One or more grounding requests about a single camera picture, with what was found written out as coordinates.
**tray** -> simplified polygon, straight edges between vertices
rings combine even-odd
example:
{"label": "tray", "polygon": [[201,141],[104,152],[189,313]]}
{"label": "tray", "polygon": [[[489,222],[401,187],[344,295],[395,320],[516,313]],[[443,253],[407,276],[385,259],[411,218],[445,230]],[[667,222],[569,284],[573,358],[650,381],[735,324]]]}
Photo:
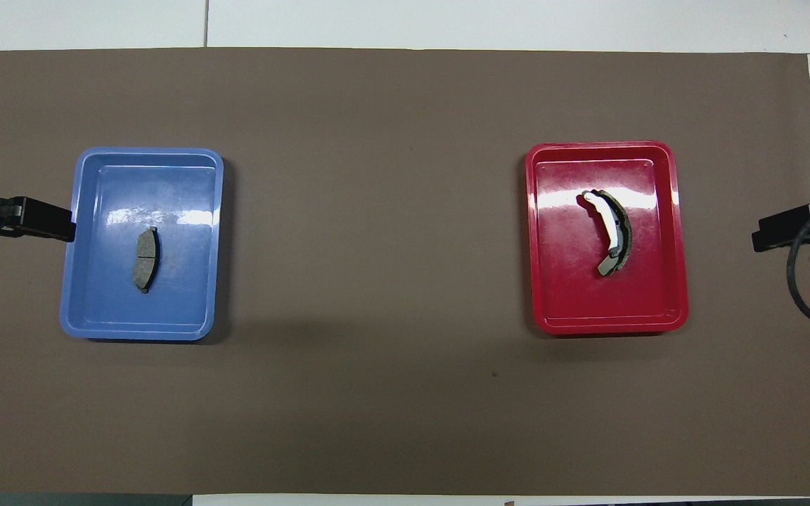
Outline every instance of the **tray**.
{"label": "tray", "polygon": [[[527,154],[534,319],[550,334],[656,333],[688,315],[674,157],[656,141],[540,144]],[[581,193],[613,195],[632,225],[612,275],[605,225]]]}
{"label": "tray", "polygon": [[[202,148],[91,148],[77,160],[61,326],[75,337],[192,342],[214,323],[223,161]],[[157,228],[160,261],[133,283],[137,239]]]}

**red tray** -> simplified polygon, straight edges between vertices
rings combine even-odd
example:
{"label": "red tray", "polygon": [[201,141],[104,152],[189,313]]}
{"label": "red tray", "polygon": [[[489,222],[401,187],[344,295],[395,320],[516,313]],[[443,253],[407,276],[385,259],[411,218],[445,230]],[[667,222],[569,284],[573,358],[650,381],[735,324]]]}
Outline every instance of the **red tray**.
{"label": "red tray", "polygon": [[[550,334],[674,330],[687,319],[677,173],[655,141],[540,144],[527,153],[530,275],[536,322]],[[605,190],[630,220],[626,265],[603,276],[608,235],[581,204]]]}

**blue tray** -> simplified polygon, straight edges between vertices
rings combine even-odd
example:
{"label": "blue tray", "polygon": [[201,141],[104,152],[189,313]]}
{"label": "blue tray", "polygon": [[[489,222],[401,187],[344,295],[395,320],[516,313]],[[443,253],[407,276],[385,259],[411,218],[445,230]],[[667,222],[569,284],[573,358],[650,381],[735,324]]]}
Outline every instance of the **blue tray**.
{"label": "blue tray", "polygon": [[[77,160],[61,327],[75,337],[192,342],[212,329],[224,164],[200,148],[91,148]],[[133,284],[137,237],[157,227],[160,265]]]}

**brown mat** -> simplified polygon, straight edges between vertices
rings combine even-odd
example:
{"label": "brown mat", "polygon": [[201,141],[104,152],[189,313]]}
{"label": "brown mat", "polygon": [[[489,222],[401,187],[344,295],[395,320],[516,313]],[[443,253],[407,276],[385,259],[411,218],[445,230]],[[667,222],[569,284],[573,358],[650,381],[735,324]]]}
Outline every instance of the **brown mat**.
{"label": "brown mat", "polygon": [[[644,138],[688,324],[544,339],[523,156]],[[0,491],[810,495],[810,321],[749,240],[810,202],[802,55],[0,52],[0,195],[109,145],[225,158],[221,321],[72,339],[64,244],[0,239]]]}

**white table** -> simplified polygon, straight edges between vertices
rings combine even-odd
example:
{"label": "white table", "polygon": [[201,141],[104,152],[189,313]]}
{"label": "white table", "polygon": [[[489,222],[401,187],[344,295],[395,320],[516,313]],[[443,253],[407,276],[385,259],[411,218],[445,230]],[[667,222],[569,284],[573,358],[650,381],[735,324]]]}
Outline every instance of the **white table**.
{"label": "white table", "polygon": [[[765,51],[807,53],[810,69],[810,1],[0,0],[0,51],[203,46]],[[524,505],[697,499],[716,498],[245,494],[198,496],[194,504],[473,506],[505,500]]]}

